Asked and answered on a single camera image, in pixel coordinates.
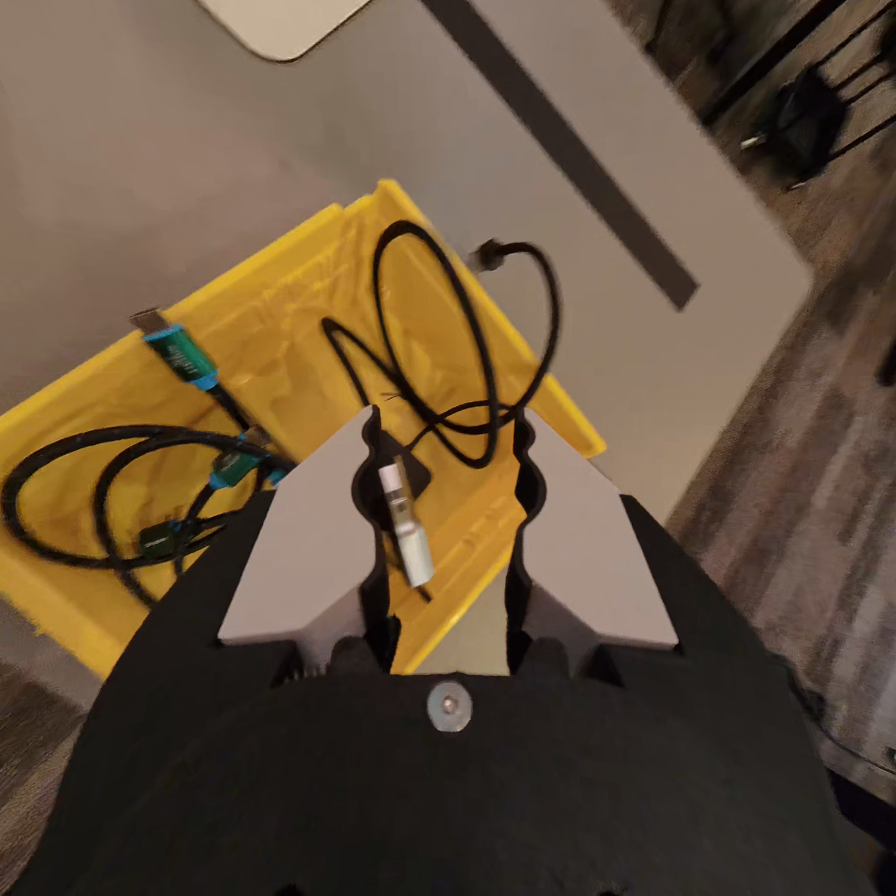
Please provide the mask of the yellow plastic bin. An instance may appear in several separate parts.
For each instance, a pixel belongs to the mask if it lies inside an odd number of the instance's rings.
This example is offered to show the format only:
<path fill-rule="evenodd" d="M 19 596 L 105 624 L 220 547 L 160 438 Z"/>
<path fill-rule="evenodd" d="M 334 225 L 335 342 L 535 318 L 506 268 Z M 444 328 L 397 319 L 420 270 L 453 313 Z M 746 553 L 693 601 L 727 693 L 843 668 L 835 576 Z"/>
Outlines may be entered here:
<path fill-rule="evenodd" d="M 192 296 L 169 308 L 217 362 L 223 384 L 285 453 L 303 461 L 361 409 L 321 319 L 331 317 L 389 363 L 379 330 L 371 266 L 378 237 L 395 220 L 430 223 L 394 181 L 347 207 L 332 205 Z M 510 405 L 537 361 L 521 334 L 460 258 L 445 246 L 468 291 Z M 427 248 L 403 237 L 385 252 L 385 321 L 399 364 L 436 412 L 485 399 L 475 343 L 447 275 Z M 423 429 L 397 390 L 361 350 L 345 344 L 357 378 L 382 401 L 385 429 L 410 444 Z M 211 399 L 179 382 L 136 333 L 13 407 L 2 399 L 2 482 L 14 467 L 59 439 L 104 427 L 156 424 L 230 434 Z M 530 408 L 582 457 L 606 449 L 597 430 L 547 375 Z M 105 559 L 95 537 L 92 490 L 114 456 L 135 443 L 83 449 L 51 462 L 21 490 L 25 529 L 50 547 Z M 411 673 L 472 606 L 509 560 L 523 516 L 513 497 L 519 465 L 512 428 L 502 428 L 487 469 L 462 465 L 428 435 L 414 456 L 432 474 L 419 508 L 434 578 L 426 602 L 390 570 L 392 612 L 401 621 L 394 669 Z M 178 446 L 140 458 L 117 476 L 107 499 L 116 547 L 133 555 L 141 530 L 185 511 L 207 479 L 214 450 Z M 77 569 L 39 557 L 2 522 L 2 596 L 98 678 L 110 674 L 148 610 L 111 571 Z"/>

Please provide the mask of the black adapter box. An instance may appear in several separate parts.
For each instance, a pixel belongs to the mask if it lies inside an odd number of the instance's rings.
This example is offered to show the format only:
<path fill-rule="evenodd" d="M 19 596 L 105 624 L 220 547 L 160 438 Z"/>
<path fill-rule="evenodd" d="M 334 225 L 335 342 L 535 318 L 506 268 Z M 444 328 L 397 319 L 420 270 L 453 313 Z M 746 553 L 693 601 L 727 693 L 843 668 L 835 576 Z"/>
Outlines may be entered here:
<path fill-rule="evenodd" d="M 375 437 L 375 467 L 386 467 L 400 464 L 413 499 L 417 500 L 431 484 L 432 474 L 429 468 L 418 460 L 409 446 L 399 442 L 385 430 Z"/>

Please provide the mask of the braided hdmi cable teal plugs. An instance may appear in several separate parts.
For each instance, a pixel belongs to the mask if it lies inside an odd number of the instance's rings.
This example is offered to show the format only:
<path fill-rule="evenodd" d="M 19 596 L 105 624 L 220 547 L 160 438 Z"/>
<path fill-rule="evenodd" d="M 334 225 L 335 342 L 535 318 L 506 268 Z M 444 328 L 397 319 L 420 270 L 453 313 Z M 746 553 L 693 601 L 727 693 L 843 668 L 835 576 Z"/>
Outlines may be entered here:
<path fill-rule="evenodd" d="M 221 383 L 218 365 L 182 324 L 171 321 L 157 308 L 131 315 L 129 321 L 166 368 L 180 381 L 210 397 L 237 426 L 240 435 L 256 437 L 260 446 L 273 446 L 265 430 L 251 426 L 246 412 Z"/>
<path fill-rule="evenodd" d="M 260 433 L 257 428 L 244 431 L 241 435 L 230 435 L 188 427 L 146 424 L 103 427 L 68 435 L 29 454 L 6 476 L 2 485 L 2 519 L 6 531 L 40 559 L 68 568 L 114 575 L 133 598 L 145 608 L 153 609 L 156 599 L 140 583 L 136 571 L 171 564 L 175 576 L 182 575 L 185 559 L 205 549 L 238 515 L 238 511 L 225 511 L 202 518 L 202 511 L 218 492 L 235 488 L 253 474 L 253 492 L 259 494 L 265 484 L 276 486 L 296 468 L 294 461 L 275 454 L 266 438 L 259 439 Z M 102 556 L 68 552 L 42 541 L 28 529 L 21 515 L 20 498 L 33 477 L 69 455 L 118 442 L 131 442 L 131 445 L 106 465 L 91 495 L 93 529 L 104 552 Z M 107 506 L 116 478 L 145 456 L 183 446 L 199 446 L 218 452 L 206 483 L 183 518 L 161 525 L 165 547 L 162 552 L 125 556 L 111 531 Z"/>

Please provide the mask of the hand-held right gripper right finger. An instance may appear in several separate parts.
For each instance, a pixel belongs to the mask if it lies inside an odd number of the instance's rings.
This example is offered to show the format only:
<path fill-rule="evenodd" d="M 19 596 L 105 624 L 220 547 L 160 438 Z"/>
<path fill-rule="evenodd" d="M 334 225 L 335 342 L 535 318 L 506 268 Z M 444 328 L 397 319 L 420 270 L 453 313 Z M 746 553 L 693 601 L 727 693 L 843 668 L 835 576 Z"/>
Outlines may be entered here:
<path fill-rule="evenodd" d="M 678 633 L 623 496 L 535 411 L 514 421 L 523 510 L 505 580 L 506 656 L 518 675 L 537 642 L 584 672 L 604 645 L 672 651 Z"/>

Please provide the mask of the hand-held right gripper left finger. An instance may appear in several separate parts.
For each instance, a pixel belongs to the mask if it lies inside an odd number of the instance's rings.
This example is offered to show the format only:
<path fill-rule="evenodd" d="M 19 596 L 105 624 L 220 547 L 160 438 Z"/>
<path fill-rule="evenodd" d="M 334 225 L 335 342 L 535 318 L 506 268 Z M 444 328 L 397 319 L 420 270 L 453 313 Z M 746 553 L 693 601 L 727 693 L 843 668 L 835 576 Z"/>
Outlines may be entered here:
<path fill-rule="evenodd" d="M 400 623 L 390 608 L 379 477 L 380 410 L 358 412 L 279 483 L 218 630 L 226 646 L 292 642 L 321 671 L 346 637 L 391 672 Z"/>

